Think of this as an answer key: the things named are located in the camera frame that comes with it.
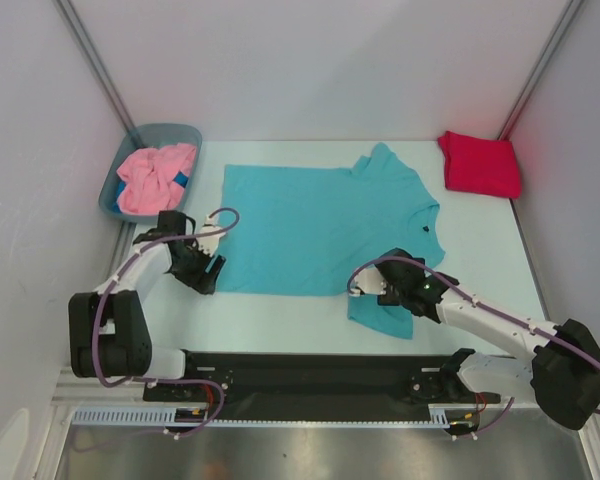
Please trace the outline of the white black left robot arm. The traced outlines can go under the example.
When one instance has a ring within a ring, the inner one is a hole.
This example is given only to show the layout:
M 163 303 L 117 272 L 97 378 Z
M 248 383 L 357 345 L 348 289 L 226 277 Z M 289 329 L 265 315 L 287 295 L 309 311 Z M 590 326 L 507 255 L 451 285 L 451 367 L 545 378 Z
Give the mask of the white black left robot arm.
M 187 366 L 186 350 L 161 347 L 151 339 L 143 311 L 156 282 L 170 275 L 200 295 L 211 295 L 226 259 L 216 253 L 235 227 L 217 224 L 217 209 L 201 227 L 177 210 L 158 214 L 157 225 L 133 241 L 130 254 L 100 286 L 74 294 L 68 303 L 71 369 L 78 378 L 96 378 L 107 388 L 143 379 L 166 382 L 177 398 L 194 397 L 200 374 Z

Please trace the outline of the teal t-shirt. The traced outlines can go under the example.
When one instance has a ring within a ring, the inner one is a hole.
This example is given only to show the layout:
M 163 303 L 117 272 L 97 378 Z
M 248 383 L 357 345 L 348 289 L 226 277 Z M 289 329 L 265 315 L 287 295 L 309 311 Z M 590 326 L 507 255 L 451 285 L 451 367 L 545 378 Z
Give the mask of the teal t-shirt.
M 400 248 L 430 266 L 445 256 L 439 202 L 384 143 L 351 167 L 228 165 L 222 190 L 223 293 L 331 297 L 363 263 Z

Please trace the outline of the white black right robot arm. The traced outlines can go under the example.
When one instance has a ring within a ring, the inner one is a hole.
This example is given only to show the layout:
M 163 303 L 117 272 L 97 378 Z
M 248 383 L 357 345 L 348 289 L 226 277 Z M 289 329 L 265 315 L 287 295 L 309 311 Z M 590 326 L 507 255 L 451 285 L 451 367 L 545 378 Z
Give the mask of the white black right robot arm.
M 600 347 L 581 322 L 519 318 L 401 249 L 372 260 L 351 278 L 349 289 L 469 332 L 505 352 L 503 358 L 473 350 L 455 353 L 455 366 L 441 376 L 449 399 L 464 401 L 476 392 L 533 402 L 571 430 L 600 415 Z

